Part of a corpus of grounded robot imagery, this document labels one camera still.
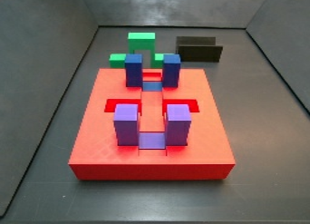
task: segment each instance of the green block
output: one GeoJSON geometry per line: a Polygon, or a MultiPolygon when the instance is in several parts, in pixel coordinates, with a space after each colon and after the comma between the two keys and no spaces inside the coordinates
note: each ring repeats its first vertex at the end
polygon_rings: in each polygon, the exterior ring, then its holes
{"type": "Polygon", "coordinates": [[[155,60],[151,64],[153,68],[162,68],[163,67],[163,55],[165,54],[155,54],[155,60]]]}
{"type": "Polygon", "coordinates": [[[126,54],[110,55],[110,68],[124,68],[126,54]]]}
{"type": "Polygon", "coordinates": [[[128,33],[128,40],[153,40],[155,41],[155,33],[128,33]]]}
{"type": "Polygon", "coordinates": [[[130,54],[135,50],[150,50],[155,54],[155,33],[128,33],[130,54]]]}

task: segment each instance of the blue block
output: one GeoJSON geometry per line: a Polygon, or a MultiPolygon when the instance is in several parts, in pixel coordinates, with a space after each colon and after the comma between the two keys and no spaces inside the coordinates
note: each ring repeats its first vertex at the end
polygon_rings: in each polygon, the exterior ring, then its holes
{"type": "Polygon", "coordinates": [[[162,86],[177,88],[179,84],[181,58],[179,54],[163,56],[162,86]]]}
{"type": "Polygon", "coordinates": [[[189,106],[169,104],[165,123],[165,138],[167,146],[187,146],[187,135],[191,124],[189,106]]]}
{"type": "Polygon", "coordinates": [[[124,58],[126,86],[143,86],[142,54],[127,54],[124,58]]]}
{"type": "Polygon", "coordinates": [[[119,146],[139,145],[137,104],[116,105],[114,113],[114,128],[119,146]]]}
{"type": "Polygon", "coordinates": [[[166,149],[163,132],[141,132],[139,149],[162,150],[166,149]]]}
{"type": "Polygon", "coordinates": [[[162,82],[143,82],[142,91],[161,92],[162,91],[162,82]]]}

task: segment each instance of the tower of blocks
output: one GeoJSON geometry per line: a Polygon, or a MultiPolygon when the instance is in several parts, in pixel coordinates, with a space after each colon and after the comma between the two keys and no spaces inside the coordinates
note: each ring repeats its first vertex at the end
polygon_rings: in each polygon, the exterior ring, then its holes
{"type": "Polygon", "coordinates": [[[155,34],[128,40],[123,69],[96,76],[70,159],[78,179],[225,179],[235,159],[205,71],[181,69],[178,54],[143,69],[135,49],[154,54],[155,34]]]}
{"type": "MultiPolygon", "coordinates": [[[[166,54],[155,53],[155,33],[128,33],[128,53],[134,54],[137,50],[150,51],[150,68],[162,68],[163,56],[166,54]]],[[[110,68],[124,68],[124,59],[127,54],[110,55],[110,68]]]]}

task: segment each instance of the red platform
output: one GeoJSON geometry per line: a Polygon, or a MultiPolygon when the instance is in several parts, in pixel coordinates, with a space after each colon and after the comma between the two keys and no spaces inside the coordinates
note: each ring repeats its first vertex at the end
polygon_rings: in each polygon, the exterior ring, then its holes
{"type": "MultiPolygon", "coordinates": [[[[145,70],[146,73],[161,71],[145,70]]],[[[78,179],[225,179],[235,165],[235,159],[203,70],[182,69],[179,87],[163,89],[162,94],[126,88],[124,80],[124,70],[99,70],[70,159],[78,179]],[[112,102],[107,109],[108,99],[112,102]],[[187,103],[193,118],[187,146],[167,146],[166,150],[118,146],[112,123],[112,107],[118,102],[139,103],[141,131],[162,131],[159,110],[166,110],[167,103],[187,103]],[[153,125],[146,123],[149,117],[153,125]]]]}

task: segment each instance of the gray wall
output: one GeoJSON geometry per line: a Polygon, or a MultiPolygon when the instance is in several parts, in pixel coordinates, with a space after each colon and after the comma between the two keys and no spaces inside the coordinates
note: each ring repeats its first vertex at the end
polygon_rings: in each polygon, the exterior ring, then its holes
{"type": "Polygon", "coordinates": [[[84,0],[99,25],[246,28],[265,0],[84,0]]]}
{"type": "Polygon", "coordinates": [[[0,216],[96,29],[83,0],[0,0],[0,216]]]}
{"type": "Polygon", "coordinates": [[[266,0],[247,31],[310,111],[310,0],[266,0]]]}

